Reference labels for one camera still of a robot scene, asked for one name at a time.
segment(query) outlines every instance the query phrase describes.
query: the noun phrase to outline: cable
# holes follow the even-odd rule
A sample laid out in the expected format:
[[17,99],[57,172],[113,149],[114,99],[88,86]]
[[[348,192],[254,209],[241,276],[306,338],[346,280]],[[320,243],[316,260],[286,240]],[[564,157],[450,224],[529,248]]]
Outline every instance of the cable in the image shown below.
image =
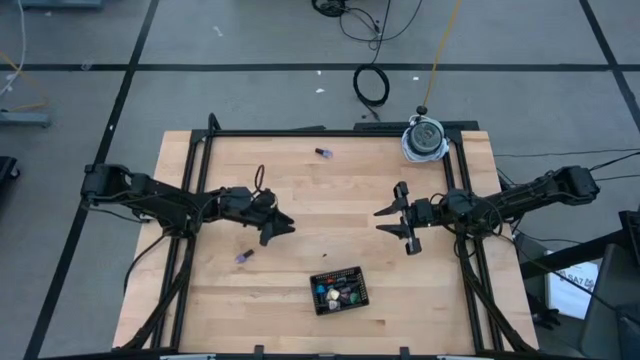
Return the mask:
[[[378,27],[378,25],[376,24],[376,22],[373,20],[373,17],[371,16],[371,14],[369,14],[368,12],[360,9],[360,8],[345,8],[345,13],[349,14],[355,18],[357,18],[358,20],[360,20],[360,22],[362,22],[364,24],[364,26],[366,26],[367,28],[369,28],[369,30],[371,30],[372,33],[375,34],[375,36],[371,39],[361,39],[355,36],[352,36],[351,34],[347,33],[347,31],[344,29],[344,25],[342,24],[342,16],[340,16],[340,19],[338,20],[338,24],[340,25],[340,30],[342,30],[342,33],[353,39],[356,41],[366,41],[368,43],[371,43],[373,40],[376,40],[378,38],[378,36],[380,35],[380,28]],[[364,20],[362,17],[360,17],[359,15],[356,15],[353,11],[360,11],[361,13],[365,14],[369,20],[371,20],[371,25],[367,24],[366,20]]]
[[594,179],[594,181],[609,181],[609,180],[627,179],[627,178],[633,178],[633,177],[640,177],[640,174],[613,176],[613,177],[609,177],[609,178]]
[[[391,9],[391,0],[387,0],[387,10],[385,10],[384,13],[384,21],[382,22],[382,32],[380,33],[380,39],[384,38],[384,31],[387,28],[387,19],[389,18],[389,9]],[[382,41],[380,41],[380,39],[375,40],[378,43],[378,46],[376,48],[376,56],[373,57],[370,65],[373,65],[378,59],[378,54],[380,53],[380,48],[382,47]]]
[[253,177],[253,186],[255,186],[256,189],[253,191],[253,194],[251,194],[252,196],[255,196],[258,193],[262,194],[263,192],[262,182],[264,181],[264,171],[264,164],[260,164],[260,166],[258,166],[258,170],[256,170],[256,175]]
[[148,220],[140,220],[140,219],[134,219],[134,218],[126,217],[124,215],[120,215],[120,214],[118,214],[116,212],[113,212],[113,211],[110,211],[110,210],[96,209],[96,208],[92,208],[92,207],[85,206],[85,205],[82,205],[82,208],[87,210],[87,211],[94,211],[94,212],[100,212],[100,213],[104,213],[104,214],[113,215],[113,216],[115,216],[115,217],[117,217],[119,219],[130,221],[130,222],[134,222],[134,223],[137,223],[137,224],[146,224],[146,223],[149,222]]
[[[387,0],[387,9],[384,14],[384,22],[382,23],[382,32],[380,35],[380,39],[384,38],[384,31],[387,28],[387,19],[389,17],[390,8],[391,8],[391,0]],[[377,66],[373,65],[378,59],[378,54],[380,54],[380,48],[382,47],[381,41],[379,40],[375,40],[375,41],[378,43],[378,46],[376,48],[376,55],[373,57],[373,60],[369,64],[362,64],[358,66],[356,71],[353,73],[353,90],[356,92],[356,95],[358,96],[358,100],[360,100],[360,102],[371,112],[371,114],[377,121],[380,121],[380,115],[378,115],[378,113],[374,111],[372,108],[382,106],[384,105],[385,102],[387,102],[387,99],[389,98],[389,91],[391,90],[391,88],[389,84],[389,78],[384,73],[384,71],[382,71],[382,69],[378,68]],[[382,82],[384,84],[384,94],[380,99],[378,100],[368,99],[360,91],[360,87],[358,86],[358,77],[360,76],[360,73],[363,70],[373,70],[376,74],[378,74],[380,79],[382,79]]]
[[[360,91],[360,87],[358,86],[358,77],[360,76],[360,73],[363,70],[373,70],[373,72],[378,74],[378,76],[382,80],[382,83],[384,84],[384,94],[382,95],[382,97],[380,99],[371,100],[371,99],[365,97],[362,94],[362,92]],[[390,88],[389,78],[387,77],[387,74],[385,74],[384,71],[382,71],[379,67],[374,66],[373,63],[372,64],[362,64],[362,65],[358,66],[356,71],[353,73],[353,90],[356,92],[356,96],[358,96],[358,100],[360,100],[360,102],[367,109],[369,109],[369,111],[371,112],[371,114],[373,114],[373,117],[376,120],[380,121],[380,116],[378,115],[378,113],[376,111],[374,111],[372,109],[372,107],[382,106],[382,105],[384,105],[384,103],[387,102],[387,99],[389,99],[389,91],[391,90],[391,88]]]
[[[573,282],[573,280],[569,279],[568,277],[558,273],[557,271],[551,271],[551,269],[547,268],[546,266],[540,264],[537,260],[533,259],[531,256],[529,256],[526,252],[524,252],[522,250],[522,247],[520,247],[515,241],[513,241],[513,239],[509,239],[508,237],[501,235],[502,238],[504,238],[505,240],[509,241],[510,243],[513,244],[513,246],[516,248],[516,251],[518,251],[520,254],[522,254],[524,257],[526,257],[533,265],[539,267],[540,269],[548,272],[548,273],[552,273],[554,275],[556,275],[557,277],[561,278],[562,280],[568,282],[569,284],[573,285],[574,287],[580,289],[581,291],[589,294],[592,298],[598,300],[602,305],[604,305],[606,308],[608,308],[611,311],[617,312],[615,306],[609,304],[607,301],[605,301],[604,299],[602,299],[600,296],[594,294],[593,292],[583,288],[582,286],[580,286],[579,284],[576,284],[575,282]],[[629,321],[635,323],[636,325],[640,326],[640,321],[634,319],[633,317],[630,317],[628,314],[625,314],[625,317],[627,319],[629,319]]]
[[602,163],[602,164],[600,164],[600,165],[593,166],[591,169],[589,169],[589,171],[595,171],[595,170],[598,170],[598,169],[602,169],[602,168],[603,168],[603,167],[605,167],[605,166],[609,166],[609,165],[611,165],[611,164],[615,164],[615,163],[617,163],[618,161],[622,161],[622,160],[624,160],[624,159],[628,159],[628,158],[630,158],[630,157],[632,157],[632,156],[636,156],[636,155],[640,155],[640,151],[634,152],[633,154],[625,155],[625,156],[623,156],[623,157],[619,157],[619,158],[617,158],[617,159],[613,159],[613,160],[611,160],[611,161],[607,161],[607,162]]
[[345,35],[346,35],[347,37],[349,37],[350,39],[353,39],[353,40],[356,40],[356,41],[365,41],[365,42],[369,42],[369,43],[371,43],[371,42],[373,42],[373,41],[374,41],[374,40],[376,40],[376,39],[377,39],[377,40],[376,40],[377,42],[383,42],[383,41],[393,40],[393,39],[397,38],[398,36],[402,35],[402,34],[403,34],[403,33],[404,33],[408,28],[409,28],[409,26],[411,25],[411,23],[413,23],[413,20],[414,20],[414,19],[416,18],[416,16],[418,15],[418,11],[420,11],[420,7],[422,6],[422,1],[423,1],[423,0],[420,0],[420,1],[418,2],[418,6],[416,6],[416,10],[413,12],[413,15],[411,16],[411,19],[409,19],[409,22],[407,22],[407,25],[405,25],[405,26],[402,28],[402,30],[400,30],[397,34],[395,34],[395,35],[393,35],[393,36],[390,36],[390,37],[388,37],[388,38],[386,38],[386,39],[385,39],[385,38],[383,38],[382,36],[380,36],[380,39],[377,39],[377,37],[378,37],[377,35],[378,35],[379,31],[376,31],[376,30],[375,30],[375,28],[377,27],[377,25],[375,25],[375,21],[373,21],[373,17],[371,17],[371,15],[370,15],[369,13],[367,13],[366,11],[364,11],[364,10],[362,10],[362,9],[360,9],[360,8],[346,7],[346,8],[344,8],[343,10],[344,10],[344,13],[347,13],[347,14],[350,14],[350,15],[355,15],[355,14],[351,14],[351,13],[350,13],[350,12],[351,12],[351,10],[360,11],[360,12],[364,13],[365,15],[367,15],[367,17],[369,17],[369,19],[371,20],[371,23],[372,23],[372,24],[374,24],[374,26],[373,26],[373,27],[369,26],[369,24],[367,24],[363,19],[360,19],[360,21],[362,21],[362,22],[363,22],[363,23],[364,23],[364,24],[365,24],[369,29],[371,29],[371,30],[376,34],[376,37],[374,37],[373,39],[363,39],[363,38],[359,38],[359,37],[356,37],[356,36],[353,36],[353,35],[351,35],[351,34],[347,33],[347,32],[345,31],[345,29],[344,29],[343,24],[342,24],[342,16],[340,16],[340,19],[339,19],[340,29],[342,30],[342,33],[343,33],[343,34],[345,34]]
[[608,152],[626,152],[626,151],[639,151],[640,148],[628,148],[628,149],[604,149],[604,150],[585,150],[585,151],[569,151],[561,153],[542,153],[542,154],[494,154],[493,157],[541,157],[541,156],[565,156],[565,155],[581,155],[581,154],[600,154]]
[[438,51],[436,52],[436,58],[433,61],[433,67],[431,68],[431,75],[429,76],[429,85],[427,87],[427,95],[424,97],[424,102],[422,103],[425,107],[427,106],[427,102],[429,101],[429,95],[431,94],[431,87],[433,86],[433,81],[436,78],[436,69],[438,66],[438,62],[440,61],[440,54],[442,53],[442,49],[444,49],[444,44],[446,44],[447,39],[449,38],[449,33],[451,33],[451,28],[453,27],[453,23],[456,21],[456,17],[458,17],[458,10],[460,10],[460,4],[462,0],[456,1],[456,6],[453,8],[453,13],[451,14],[451,18],[449,19],[449,23],[447,24],[447,30],[445,30],[442,39],[440,40],[440,46],[438,46]]
[[524,215],[522,215],[518,220],[515,221],[515,225],[513,226],[513,228],[511,228],[511,233],[519,231],[518,226],[520,226],[520,223],[522,223],[522,219],[524,219]]
[[507,174],[505,174],[505,173],[504,173],[504,171],[500,170],[500,168],[496,168],[496,170],[498,170],[498,172],[499,172],[500,174],[502,174],[502,176],[504,176],[504,178],[505,178],[507,181],[509,181],[509,182],[511,183],[511,185],[513,185],[513,186],[516,186],[516,185],[517,185],[513,180],[511,180],[511,178],[510,178],[509,176],[507,176]]
[[[478,197],[478,196],[473,196],[473,198],[472,198],[472,199],[473,199],[473,200],[479,200],[479,201],[481,201],[481,202],[484,202],[485,204],[489,205],[489,207],[491,207],[491,209],[490,209],[490,210],[488,210],[488,211],[485,213],[485,214],[487,214],[487,213],[489,214],[489,218],[488,218],[488,219],[487,219],[487,221],[485,222],[488,226],[492,226],[492,224],[493,224],[493,222],[491,221],[491,220],[492,220],[492,216],[493,216],[493,214],[495,213],[495,214],[498,216],[498,231],[493,230],[493,228],[491,228],[491,229],[482,229],[482,231],[483,231],[484,233],[486,233],[486,234],[491,234],[491,235],[494,235],[494,236],[503,236],[503,235],[502,235],[502,230],[503,230],[503,223],[504,223],[504,219],[502,218],[502,215],[500,214],[500,210],[498,210],[498,208],[497,208],[493,203],[491,203],[489,200],[487,200],[487,199],[485,199],[485,198]],[[440,202],[438,202],[438,204],[440,205],[440,208],[442,208],[441,204],[442,204],[442,201],[443,201],[443,200],[444,200],[444,196],[443,196],[443,198],[442,198],[442,199],[440,199]],[[466,246],[466,245],[464,244],[464,242],[465,242],[466,240],[476,240],[476,239],[480,239],[480,241],[483,241],[483,240],[484,240],[484,236],[486,235],[486,234],[484,234],[484,233],[481,233],[481,234],[470,234],[470,233],[468,233],[468,232],[467,232],[467,233],[464,233],[464,234],[461,234],[459,231],[456,231],[456,230],[454,230],[454,229],[451,229],[451,228],[450,228],[450,227],[448,227],[447,225],[444,225],[444,224],[443,224],[443,227],[444,227],[445,229],[449,230],[449,232],[452,232],[453,234],[455,234],[455,235],[456,235],[456,241],[454,242],[454,245],[453,245],[453,254],[454,254],[457,258],[460,258],[460,259],[463,259],[463,260],[469,260],[469,259],[471,259],[471,257],[473,257],[473,256],[476,254],[476,249],[474,248],[474,249],[473,249],[473,251],[472,251],[469,255],[467,255],[466,257],[461,257],[461,256],[460,256],[460,253],[459,253],[459,251],[458,251],[458,247],[459,247],[459,246]]]
[[133,262],[131,263],[131,265],[129,265],[129,269],[127,270],[127,273],[124,276],[124,289],[122,291],[123,293],[127,292],[127,285],[129,284],[129,276],[131,275],[131,271],[133,271],[133,268],[136,266],[138,261],[140,261],[140,259],[142,259],[143,256],[145,256],[149,251],[151,251],[154,247],[156,247],[164,238],[167,237],[167,235],[168,233],[166,232],[163,233],[158,239],[152,242],[151,245],[149,245],[146,249],[142,250],[142,252],[133,259]]
[[436,196],[440,196],[441,198],[444,198],[444,194],[443,193],[435,193],[435,194],[431,195],[431,197],[429,198],[429,203],[431,205],[433,205],[433,198],[436,197]]
[[516,231],[518,231],[520,234],[522,234],[522,235],[524,235],[524,236],[526,236],[526,237],[528,237],[530,239],[537,240],[537,241],[540,241],[540,242],[568,242],[568,243],[571,243],[571,244],[582,245],[582,243],[580,241],[575,241],[575,240],[568,240],[568,239],[541,239],[541,238],[537,238],[535,236],[531,236],[529,234],[526,234],[522,230],[517,230],[517,229],[514,228],[513,232],[516,232]]
[[20,55],[20,66],[18,66],[18,70],[16,70],[15,74],[7,84],[0,90],[0,97],[4,95],[4,93],[11,87],[11,84],[16,80],[20,72],[22,71],[22,67],[24,66],[24,60],[27,54],[27,31],[24,25],[24,9],[22,8],[22,0],[17,0],[18,7],[20,8],[20,30],[22,32],[22,54]]
[[27,109],[38,109],[38,108],[49,106],[49,97],[46,95],[46,92],[43,91],[42,88],[40,88],[40,85],[38,84],[38,82],[28,74],[23,72],[18,67],[18,65],[14,64],[14,62],[11,61],[11,59],[7,55],[5,55],[5,53],[3,53],[2,51],[0,51],[0,57],[4,60],[4,62],[9,64],[9,66],[11,66],[18,73],[18,75],[22,76],[27,81],[27,83],[31,85],[36,90],[38,95],[40,95],[40,97],[43,99],[43,102],[41,103],[21,105],[21,106],[9,109],[9,111],[14,112],[14,111],[20,111],[20,110],[27,110]]

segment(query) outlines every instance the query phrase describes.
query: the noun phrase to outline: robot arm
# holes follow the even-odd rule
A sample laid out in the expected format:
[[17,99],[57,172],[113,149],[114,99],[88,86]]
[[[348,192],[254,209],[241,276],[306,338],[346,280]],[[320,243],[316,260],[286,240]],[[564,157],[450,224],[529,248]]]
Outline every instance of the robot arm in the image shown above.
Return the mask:
[[402,181],[394,187],[395,200],[391,206],[374,215],[401,212],[400,224],[378,225],[377,228],[400,239],[408,239],[407,255],[414,255],[422,250],[415,228],[463,225],[468,236],[487,236],[506,219],[518,218],[557,202],[572,206],[588,204],[599,192],[589,170],[579,166],[547,172],[527,184],[487,197],[453,189],[437,204],[431,203],[430,199],[419,199],[409,205],[409,190]]
[[120,165],[87,165],[85,173],[81,195],[90,205],[124,205],[139,219],[157,219],[171,236],[191,237],[203,223],[220,219],[262,230],[262,246],[274,236],[295,231],[293,220],[280,212],[269,189],[252,193],[246,187],[223,187],[193,194]]

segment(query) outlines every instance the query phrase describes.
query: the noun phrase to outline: floor tile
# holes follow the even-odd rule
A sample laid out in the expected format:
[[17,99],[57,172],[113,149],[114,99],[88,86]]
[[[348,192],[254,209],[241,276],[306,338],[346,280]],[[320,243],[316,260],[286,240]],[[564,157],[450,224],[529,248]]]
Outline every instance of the floor tile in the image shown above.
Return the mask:
[[[33,64],[129,62],[149,0],[110,0],[101,10],[25,11],[26,62]],[[0,2],[0,51],[19,63],[20,15],[15,1]]]
[[[392,3],[385,33],[397,34],[417,3]],[[453,5],[453,1],[425,0],[407,31],[383,44],[377,61],[432,62]],[[371,12],[382,23],[385,2],[354,0],[350,6]],[[343,20],[348,33],[360,38],[371,35],[355,17]],[[374,56],[368,46],[347,38],[337,19],[315,12],[309,2],[163,0],[142,62],[366,63]],[[465,0],[441,61],[603,63],[604,57],[578,2]]]
[[[0,311],[0,348],[5,359],[24,355],[79,204],[83,167],[93,161],[122,81],[121,73],[31,76],[50,89],[51,105],[43,111],[53,125],[0,128],[0,154],[15,156],[22,172],[0,216],[0,286],[7,289],[0,293],[5,309]],[[2,105],[33,101],[23,85],[16,84]],[[99,283],[95,275],[90,274],[94,284]]]
[[640,3],[634,0],[590,1],[605,38],[620,64],[640,63]]

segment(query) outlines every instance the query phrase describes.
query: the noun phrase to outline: motor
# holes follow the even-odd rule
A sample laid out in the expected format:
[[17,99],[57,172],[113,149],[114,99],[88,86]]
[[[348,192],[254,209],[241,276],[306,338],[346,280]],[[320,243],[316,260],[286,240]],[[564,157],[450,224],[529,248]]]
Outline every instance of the motor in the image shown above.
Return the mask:
[[413,163],[436,161],[449,151],[449,141],[438,121],[426,116],[427,108],[418,106],[402,135],[402,152]]

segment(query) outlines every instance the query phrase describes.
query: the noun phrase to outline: wooden table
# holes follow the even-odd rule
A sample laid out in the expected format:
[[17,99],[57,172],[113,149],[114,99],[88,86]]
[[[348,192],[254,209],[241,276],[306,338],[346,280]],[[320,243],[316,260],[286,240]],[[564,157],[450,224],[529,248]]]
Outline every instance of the wooden table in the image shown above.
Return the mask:
[[[180,186],[189,136],[165,133],[156,179]],[[487,133],[463,132],[463,138],[473,190],[479,195],[499,191]],[[334,157],[322,158],[314,153],[316,147],[331,149]],[[295,219],[296,232],[261,247],[254,228],[226,221],[203,226],[180,351],[251,353],[254,345],[262,344],[268,353],[397,354],[401,346],[414,355],[473,353],[453,235],[442,228],[417,229],[423,250],[409,257],[403,242],[375,229],[377,224],[397,223],[398,217],[372,215],[391,203],[393,186],[400,180],[409,185],[412,201],[445,193],[441,162],[409,163],[398,138],[217,137],[206,188],[253,188],[259,164],[266,166],[264,186]],[[192,191],[197,166],[194,172]],[[144,225],[137,251],[159,234],[156,224]],[[129,340],[157,303],[168,244],[133,271],[114,345]],[[255,255],[246,263],[234,262],[251,248]],[[485,251],[497,305],[537,347],[513,245],[489,238]],[[316,316],[309,276],[352,266],[362,267],[371,304]],[[486,313],[478,304],[485,347],[490,348]],[[165,343],[172,323],[173,309],[167,316]]]

